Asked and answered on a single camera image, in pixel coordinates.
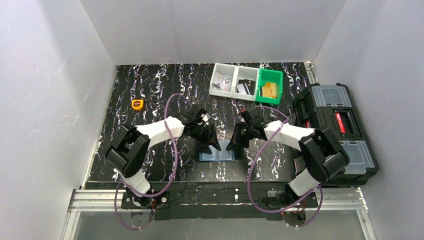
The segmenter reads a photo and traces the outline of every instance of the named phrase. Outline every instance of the white wall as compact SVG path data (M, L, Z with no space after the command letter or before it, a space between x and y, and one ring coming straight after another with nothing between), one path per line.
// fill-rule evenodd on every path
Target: white wall
M380 170L362 187L378 239L424 238L424 2L347 0L314 61L344 83Z
M57 240L116 68L79 0L0 1L0 239Z
M313 60L346 0L81 0L116 65Z

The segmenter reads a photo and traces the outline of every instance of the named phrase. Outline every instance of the gray floor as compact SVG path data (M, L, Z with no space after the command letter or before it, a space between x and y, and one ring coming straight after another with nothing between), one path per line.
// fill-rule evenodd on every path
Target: gray floor
M122 212L130 223L130 213ZM132 218L140 226L147 215ZM76 240L363 240L361 224L355 210L322 211L308 226L295 230L282 221L265 219L178 219L155 221L143 231L129 230L117 220L114 212L82 212Z

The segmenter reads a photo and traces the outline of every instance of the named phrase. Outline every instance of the toolbox lid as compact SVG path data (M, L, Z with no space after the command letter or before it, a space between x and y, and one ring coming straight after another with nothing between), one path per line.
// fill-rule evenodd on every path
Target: toolbox lid
M344 174L364 175L367 173L366 168L374 168L370 151L365 141L340 141L341 146L349 155L350 163L345 167Z
M317 107L352 107L348 92L343 86L313 86L312 93Z

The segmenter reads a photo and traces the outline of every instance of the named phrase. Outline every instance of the table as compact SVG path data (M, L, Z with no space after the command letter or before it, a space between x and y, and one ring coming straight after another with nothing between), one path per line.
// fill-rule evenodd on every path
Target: table
M280 105L273 107L286 115L291 113L294 97L309 84L302 62L237 64L283 72L283 96ZM105 150L114 133L122 124L136 126L162 120L166 101L174 93L183 94L192 104L204 106L208 113L217 119L215 126L218 139L229 140L239 119L238 113L243 108L259 103L209 95L209 82L213 69L213 63L118 66L88 182L107 183L120 179L118 173L105 159ZM133 99L145 100L141 111L132 109ZM169 114L172 116L187 109L183 99L175 98L170 104ZM277 117L270 110L265 110L264 114ZM177 141L179 161L175 181L245 182L252 159L264 142L264 140L250 141L250 147L238 152L239 158L234 162L199 162L199 153L195 151L195 140L182 137ZM293 180L295 177L293 159L298 155L293 148L272 142L258 159L252 180L264 182ZM173 161L171 141L150 148L143 164L147 180L168 181Z

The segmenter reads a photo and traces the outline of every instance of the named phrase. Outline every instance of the white plastic bin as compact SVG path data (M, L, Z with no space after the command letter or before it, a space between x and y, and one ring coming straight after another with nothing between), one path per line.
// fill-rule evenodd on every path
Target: white plastic bin
M215 63L212 77L210 78L209 94L221 97L231 98L233 96L232 89L236 87L237 66L230 64ZM214 84L217 78L231 79L231 85L228 86L228 91L221 90L220 87Z
M258 90L259 68L248 67L248 66L238 66L236 73L237 73L237 75L235 77L236 81L235 81L235 84L233 86L233 89L231 89L232 97L235 98L235 99L255 101L256 92ZM251 80L251 81L255 82L253 95L237 93L236 86L237 86L237 84L239 84L239 81L243 80L243 79Z

